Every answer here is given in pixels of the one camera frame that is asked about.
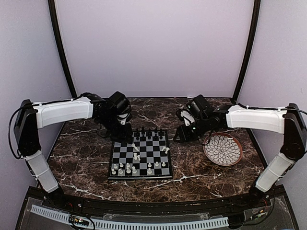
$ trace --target white wall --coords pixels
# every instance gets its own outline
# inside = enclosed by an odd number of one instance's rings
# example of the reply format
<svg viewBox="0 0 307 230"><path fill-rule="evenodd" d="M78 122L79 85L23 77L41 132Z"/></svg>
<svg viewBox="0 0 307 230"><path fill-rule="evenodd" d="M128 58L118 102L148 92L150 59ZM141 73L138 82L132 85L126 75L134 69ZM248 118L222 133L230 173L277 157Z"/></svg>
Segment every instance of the white wall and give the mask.
<svg viewBox="0 0 307 230"><path fill-rule="evenodd" d="M239 102L271 107L296 103L307 111L307 1L261 2L255 43ZM283 136L256 130L254 133L266 159L272 160L283 144ZM307 156L282 179L300 229L307 229L306 165Z"/></svg>
<svg viewBox="0 0 307 230"><path fill-rule="evenodd" d="M56 2L77 93L232 96L252 0Z"/></svg>
<svg viewBox="0 0 307 230"><path fill-rule="evenodd" d="M11 230L28 186L35 185L24 160L15 160L9 150L7 127L11 114L24 99L70 97L46 0L1 1L0 97L0 229ZM40 132L45 156L60 127L58 124Z"/></svg>

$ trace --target marble table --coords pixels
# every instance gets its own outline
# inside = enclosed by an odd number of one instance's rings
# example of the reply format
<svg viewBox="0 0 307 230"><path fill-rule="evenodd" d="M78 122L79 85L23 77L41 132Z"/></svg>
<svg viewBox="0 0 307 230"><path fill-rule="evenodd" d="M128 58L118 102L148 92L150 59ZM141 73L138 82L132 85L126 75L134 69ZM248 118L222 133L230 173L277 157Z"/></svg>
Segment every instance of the marble table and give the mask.
<svg viewBox="0 0 307 230"><path fill-rule="evenodd" d="M214 107L229 99L207 99ZM92 119L66 122L48 163L64 192L87 198L130 202L178 202L247 193L263 165L245 129L222 130L237 138L243 148L241 161L219 166L205 156L202 145L174 143L181 121L176 110L187 98L132 98L130 123L136 128L168 130L174 178L170 180L109 181L107 172L111 141L97 135L100 125Z"/></svg>

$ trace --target chessboard square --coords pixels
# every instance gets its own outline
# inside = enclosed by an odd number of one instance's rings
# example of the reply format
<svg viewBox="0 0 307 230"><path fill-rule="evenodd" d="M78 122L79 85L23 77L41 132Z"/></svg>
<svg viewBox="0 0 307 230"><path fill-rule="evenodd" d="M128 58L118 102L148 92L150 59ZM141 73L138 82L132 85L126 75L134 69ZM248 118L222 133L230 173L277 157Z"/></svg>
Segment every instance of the chessboard square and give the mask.
<svg viewBox="0 0 307 230"><path fill-rule="evenodd" d="M168 169L168 162L165 162L165 166L162 166L163 169Z"/></svg>
<svg viewBox="0 0 307 230"><path fill-rule="evenodd" d="M140 170L147 169L147 163L140 163Z"/></svg>
<svg viewBox="0 0 307 230"><path fill-rule="evenodd" d="M161 169L154 169L154 174L155 175L162 175L162 170Z"/></svg>
<svg viewBox="0 0 307 230"><path fill-rule="evenodd" d="M168 162L168 158L167 157L161 157L161 162Z"/></svg>
<svg viewBox="0 0 307 230"><path fill-rule="evenodd" d="M160 151L160 146L153 146L154 151Z"/></svg>
<svg viewBox="0 0 307 230"><path fill-rule="evenodd" d="M120 158L120 159L119 159L119 163L125 164L125 163L126 163L126 158Z"/></svg>
<svg viewBox="0 0 307 230"><path fill-rule="evenodd" d="M140 176L147 176L147 169L140 169Z"/></svg>
<svg viewBox="0 0 307 230"><path fill-rule="evenodd" d="M120 158L125 158L125 157L126 157L126 155L127 155L127 153L126 153L126 152L121 152L121 153L119 154L119 157L120 157Z"/></svg>
<svg viewBox="0 0 307 230"><path fill-rule="evenodd" d="M147 157L146 152L140 152L140 157Z"/></svg>
<svg viewBox="0 0 307 230"><path fill-rule="evenodd" d="M140 163L147 163L146 157L141 157Z"/></svg>
<svg viewBox="0 0 307 230"><path fill-rule="evenodd" d="M120 152L127 152L127 147L120 147Z"/></svg>
<svg viewBox="0 0 307 230"><path fill-rule="evenodd" d="M118 172L118 176L125 176L125 174L126 174L125 171L126 171L126 170L123 169L122 171L123 171L122 174L120 174L120 173Z"/></svg>
<svg viewBox="0 0 307 230"><path fill-rule="evenodd" d="M161 153L159 151L154 151L153 156L154 157L160 157Z"/></svg>
<svg viewBox="0 0 307 230"><path fill-rule="evenodd" d="M153 146L153 142L152 141L147 141L146 146Z"/></svg>
<svg viewBox="0 0 307 230"><path fill-rule="evenodd" d="M135 169L140 169L140 164L132 164L132 167L135 167Z"/></svg>
<svg viewBox="0 0 307 230"><path fill-rule="evenodd" d="M161 163L159 163L158 166L156 166L155 163L154 163L154 164L153 164L153 168L155 168L155 169L161 169L161 168L162 168L162 167L161 167Z"/></svg>
<svg viewBox="0 0 307 230"><path fill-rule="evenodd" d="M140 142L139 141L134 141L133 143L135 144L136 147L140 146Z"/></svg>
<svg viewBox="0 0 307 230"><path fill-rule="evenodd" d="M147 157L147 163L154 163L154 158L153 157Z"/></svg>
<svg viewBox="0 0 307 230"><path fill-rule="evenodd" d="M133 157L126 158L126 163L132 164L133 163Z"/></svg>
<svg viewBox="0 0 307 230"><path fill-rule="evenodd" d="M130 173L127 173L127 170L125 170L125 176L131 176L132 175L132 170L130 169Z"/></svg>
<svg viewBox="0 0 307 230"><path fill-rule="evenodd" d="M146 156L147 157L153 157L154 156L154 153L152 151L147 151L146 152Z"/></svg>
<svg viewBox="0 0 307 230"><path fill-rule="evenodd" d="M162 169L162 175L169 175L169 169Z"/></svg>
<svg viewBox="0 0 307 230"><path fill-rule="evenodd" d="M146 146L141 146L140 147L140 152L146 152Z"/></svg>
<svg viewBox="0 0 307 230"><path fill-rule="evenodd" d="M161 145L161 146L166 146L166 141L165 141L165 140L160 140L160 141L159 141L159 145Z"/></svg>
<svg viewBox="0 0 307 230"><path fill-rule="evenodd" d="M161 154L161 157L167 157L167 155L169 154L169 151L167 152L167 154L165 153L165 151L161 151L160 154Z"/></svg>
<svg viewBox="0 0 307 230"><path fill-rule="evenodd" d="M153 151L153 147L152 146L146 146L146 152L150 152Z"/></svg>
<svg viewBox="0 0 307 230"><path fill-rule="evenodd" d="M140 161L139 161L139 159L136 160L136 159L133 158L133 162L132 162L132 163L133 163L133 164L139 164Z"/></svg>
<svg viewBox="0 0 307 230"><path fill-rule="evenodd" d="M134 148L133 147L127 147L127 152L133 152Z"/></svg>
<svg viewBox="0 0 307 230"><path fill-rule="evenodd" d="M120 146L119 147L114 147L113 152L120 152Z"/></svg>
<svg viewBox="0 0 307 230"><path fill-rule="evenodd" d="M113 158L119 158L120 153L119 152L114 152L113 153Z"/></svg>
<svg viewBox="0 0 307 230"><path fill-rule="evenodd" d="M161 158L160 157L154 157L153 160L154 160L155 163L156 162L159 162L159 163L161 162Z"/></svg>
<svg viewBox="0 0 307 230"><path fill-rule="evenodd" d="M133 152L127 152L126 157L127 158L132 158L133 157Z"/></svg>
<svg viewBox="0 0 307 230"><path fill-rule="evenodd" d="M113 158L112 163L113 164L118 164L119 163L119 158Z"/></svg>

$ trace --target black wire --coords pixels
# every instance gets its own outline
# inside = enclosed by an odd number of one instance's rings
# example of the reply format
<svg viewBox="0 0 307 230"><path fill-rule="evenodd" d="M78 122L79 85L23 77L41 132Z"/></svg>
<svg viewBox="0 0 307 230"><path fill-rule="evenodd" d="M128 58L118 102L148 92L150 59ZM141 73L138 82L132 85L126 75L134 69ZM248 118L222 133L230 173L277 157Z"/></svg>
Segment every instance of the black wire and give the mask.
<svg viewBox="0 0 307 230"><path fill-rule="evenodd" d="M12 125L12 120L14 119L16 113L18 113L20 110L24 109L28 107L27 105L26 106L23 106L23 107L20 107L19 109L17 109L11 116L10 118L10 121L9 121L9 130L8 130L8 139L9 139L9 146L10 146L10 150L14 156L14 158L16 159L20 159L21 158L21 154L18 154L19 153L19 150L17 150L17 154L14 152L13 150L13 147L12 147L12 142L11 142L11 125Z"/></svg>
<svg viewBox="0 0 307 230"><path fill-rule="evenodd" d="M76 98L73 98L73 101L79 99L80 97L81 97L81 96L76 97ZM62 101L45 102L45 103L41 103L41 104L42 104L42 105L46 105L46 104L53 104L53 103L59 103L59 102L69 102L69 101L71 101L71 99L62 100ZM30 105L30 104L26 104L26 105L20 107L19 109L17 109L17 110L12 114L12 116L11 116L11 118L10 118L10 121L9 121L9 129L8 129L9 146L10 146L10 150L11 150L11 152L12 152L14 158L16 158L16 159L20 159L22 155L19 153L19 150L17 150L17 154L16 154L16 153L14 152L14 150L13 150L13 147L12 147L12 140L11 140L11 126L12 126L12 121L13 121L13 119L14 119L16 113L18 113L19 111L21 111L21 110L23 110L23 109L25 109L25 108L32 108L32 107L38 106L38 105L40 105L40 104L31 104L31 105Z"/></svg>
<svg viewBox="0 0 307 230"><path fill-rule="evenodd" d="M61 211L69 212L70 214L74 214L74 215L77 215L77 216L82 217L82 218L88 219L88 220L92 223L92 225L93 225L93 230L96 229L96 226L95 226L94 221L93 221L90 217L88 217L87 215L83 215L83 214L78 213L78 212L69 211L69 210L63 209L63 208L61 208L61 207L58 207L57 205L55 205L55 204L53 203L53 201L50 199L50 197L49 197L48 195L46 195L46 198L47 198L47 200L48 200L54 207L56 207L57 209L59 209L59 210L61 210Z"/></svg>
<svg viewBox="0 0 307 230"><path fill-rule="evenodd" d="M257 223L252 223L252 224L249 224L248 222L254 220L254 219L248 219L242 223L231 223L231 222L228 222L230 226L252 226L252 225L258 225L258 224L261 224L262 222L264 222L267 218L269 218L269 216L272 214L273 210L274 210L274 207L275 207L275 186L273 186L273 204L272 204L272 207L270 208L270 211L269 213L259 222Z"/></svg>
<svg viewBox="0 0 307 230"><path fill-rule="evenodd" d="M203 143L200 143L202 146L207 146L209 145L210 141L211 141L211 136L212 136L212 133L213 133L213 129L211 129L210 133L209 133L209 138L208 138L208 141L206 144L203 144Z"/></svg>

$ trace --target decorative plate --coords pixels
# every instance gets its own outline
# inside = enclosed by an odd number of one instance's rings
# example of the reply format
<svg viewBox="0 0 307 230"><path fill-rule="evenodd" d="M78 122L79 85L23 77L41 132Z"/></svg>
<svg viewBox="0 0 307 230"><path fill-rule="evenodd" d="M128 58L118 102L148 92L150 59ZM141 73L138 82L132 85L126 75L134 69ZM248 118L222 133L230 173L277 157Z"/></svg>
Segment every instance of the decorative plate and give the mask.
<svg viewBox="0 0 307 230"><path fill-rule="evenodd" d="M206 156L213 163L222 166L237 164L242 158L242 146L239 141L227 133L214 133L208 145L203 146Z"/></svg>

